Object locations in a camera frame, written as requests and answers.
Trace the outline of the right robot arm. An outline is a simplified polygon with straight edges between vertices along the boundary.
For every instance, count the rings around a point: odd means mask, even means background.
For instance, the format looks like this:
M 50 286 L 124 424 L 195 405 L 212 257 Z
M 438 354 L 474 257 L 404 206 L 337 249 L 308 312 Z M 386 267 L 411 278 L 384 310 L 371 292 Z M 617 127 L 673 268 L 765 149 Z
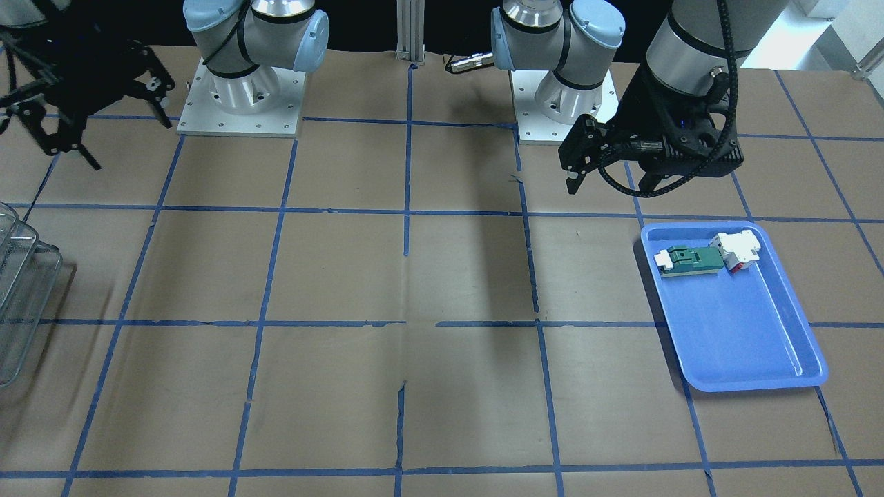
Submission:
M 18 119 L 47 155 L 79 152 L 88 118 L 125 97 L 145 101 L 164 127 L 173 77 L 148 44 L 111 26 L 95 1 L 3 1 L 2 42 L 10 89 L 2 129 Z M 183 15 L 212 98 L 226 113 L 262 110 L 278 91 L 276 69 L 315 72 L 329 19 L 313 1 L 186 1 Z

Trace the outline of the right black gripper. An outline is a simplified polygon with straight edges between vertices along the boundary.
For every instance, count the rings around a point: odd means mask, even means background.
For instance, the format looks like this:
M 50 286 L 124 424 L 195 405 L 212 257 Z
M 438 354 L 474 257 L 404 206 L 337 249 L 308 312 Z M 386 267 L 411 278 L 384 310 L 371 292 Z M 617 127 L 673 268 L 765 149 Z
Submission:
M 56 131 L 42 126 L 44 105 L 35 100 L 14 104 L 14 115 L 47 155 L 79 152 L 93 170 L 101 170 L 82 137 L 88 114 L 119 101 L 124 95 L 151 107 L 167 129 L 165 107 L 175 88 L 170 73 L 155 51 L 141 41 L 107 31 L 98 24 L 34 24 L 2 26 L 2 41 L 11 59 L 31 73 L 53 105 L 74 104 L 78 110 L 58 110 Z

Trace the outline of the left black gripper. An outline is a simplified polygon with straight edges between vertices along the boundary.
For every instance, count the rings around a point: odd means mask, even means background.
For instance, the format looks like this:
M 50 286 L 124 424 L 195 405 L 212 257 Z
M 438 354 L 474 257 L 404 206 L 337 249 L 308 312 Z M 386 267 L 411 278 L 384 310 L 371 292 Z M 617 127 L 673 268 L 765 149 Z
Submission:
M 725 144 L 698 175 L 720 178 L 741 166 L 744 155 L 738 133 L 735 129 L 724 133 L 713 121 L 714 114 L 727 117 L 729 73 L 706 80 L 711 87 L 705 93 L 682 94 L 659 81 L 648 66 L 639 66 L 611 119 L 613 126 L 594 116 L 578 116 L 558 148 L 568 194 L 577 194 L 588 173 L 616 162 L 613 132 L 617 139 L 661 144 L 660 150 L 627 155 L 645 172 L 638 183 L 643 195 L 657 195 L 657 187 L 667 176 L 689 175 L 709 157 L 722 134 Z

